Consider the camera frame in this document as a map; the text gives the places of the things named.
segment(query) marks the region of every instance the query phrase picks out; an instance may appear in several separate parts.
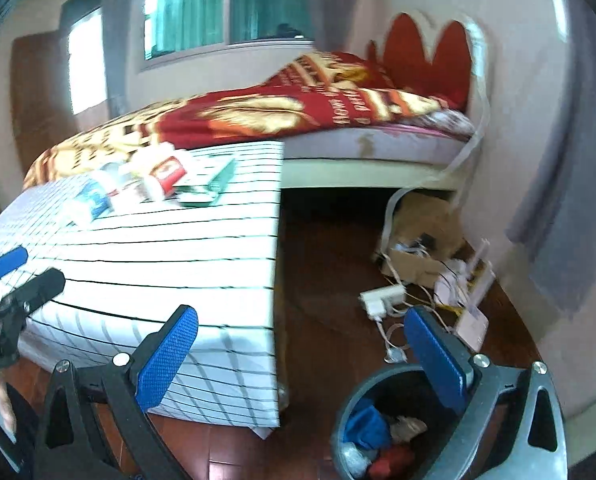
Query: window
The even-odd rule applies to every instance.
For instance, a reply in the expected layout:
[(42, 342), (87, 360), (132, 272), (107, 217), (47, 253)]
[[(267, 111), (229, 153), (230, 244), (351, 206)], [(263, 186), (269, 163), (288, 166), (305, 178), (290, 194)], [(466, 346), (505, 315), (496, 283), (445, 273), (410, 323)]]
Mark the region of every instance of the window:
[(306, 0), (144, 0), (145, 59), (254, 41), (309, 41)]
[(100, 9), (78, 20), (70, 30), (69, 88), (74, 115), (107, 99)]

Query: window sill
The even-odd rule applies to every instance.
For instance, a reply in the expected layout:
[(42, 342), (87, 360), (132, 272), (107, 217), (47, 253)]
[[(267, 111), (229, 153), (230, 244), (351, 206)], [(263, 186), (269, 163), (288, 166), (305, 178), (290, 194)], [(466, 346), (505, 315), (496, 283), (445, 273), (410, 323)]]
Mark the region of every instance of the window sill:
[(191, 57), (203, 57), (208, 54), (216, 54), (217, 52), (228, 52), (231, 50), (247, 49), (258, 50), (261, 48), (305, 48), (313, 49), (313, 41), (311, 40), (259, 40), (250, 41), (248, 43), (235, 43), (230, 45), (214, 44), (209, 46), (202, 46), (199, 48), (192, 48), (189, 50), (182, 50), (180, 52), (172, 52), (153, 59), (145, 59), (142, 62), (141, 72), (158, 68), (166, 64), (175, 63)]

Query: screw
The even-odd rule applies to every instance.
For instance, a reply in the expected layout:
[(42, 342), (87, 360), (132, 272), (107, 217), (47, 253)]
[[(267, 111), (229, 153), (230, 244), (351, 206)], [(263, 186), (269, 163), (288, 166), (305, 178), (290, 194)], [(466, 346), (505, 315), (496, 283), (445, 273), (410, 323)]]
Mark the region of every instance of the screw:
[(129, 354), (124, 352), (114, 355), (113, 362), (116, 366), (125, 366), (129, 362)]
[(484, 354), (476, 354), (473, 357), (473, 363), (480, 368), (487, 368), (491, 364), (491, 361)]
[(540, 375), (545, 375), (547, 373), (547, 365), (543, 362), (536, 361), (534, 364), (532, 364), (532, 368)]
[(65, 373), (67, 370), (69, 370), (69, 367), (71, 365), (72, 364), (69, 361), (67, 361), (67, 359), (63, 359), (56, 365), (56, 371), (59, 374)]

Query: table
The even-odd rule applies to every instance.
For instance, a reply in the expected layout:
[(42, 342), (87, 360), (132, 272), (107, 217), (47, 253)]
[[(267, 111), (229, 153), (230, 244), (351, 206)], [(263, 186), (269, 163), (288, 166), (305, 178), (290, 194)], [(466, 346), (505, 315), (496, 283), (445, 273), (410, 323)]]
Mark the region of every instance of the table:
[(20, 351), (46, 370), (107, 363), (129, 352), (180, 304), (198, 311), (198, 338), (162, 404), (185, 420), (277, 427), (274, 270), (282, 142), (194, 150), (233, 155), (236, 173), (218, 201), (182, 208), (174, 199), (110, 214), (89, 228), (60, 226), (62, 204), (85, 175), (22, 193), (0, 215), (0, 254), (22, 245), (29, 261), (0, 280), (0, 298), (49, 267), (63, 294), (37, 311)]

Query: wooden door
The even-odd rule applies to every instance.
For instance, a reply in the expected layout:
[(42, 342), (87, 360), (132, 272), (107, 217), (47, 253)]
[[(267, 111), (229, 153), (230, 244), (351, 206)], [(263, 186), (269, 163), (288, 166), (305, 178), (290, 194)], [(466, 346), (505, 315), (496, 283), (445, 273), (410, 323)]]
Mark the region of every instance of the wooden door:
[(67, 38), (58, 30), (16, 38), (11, 50), (11, 120), (23, 174), (45, 150), (76, 134)]

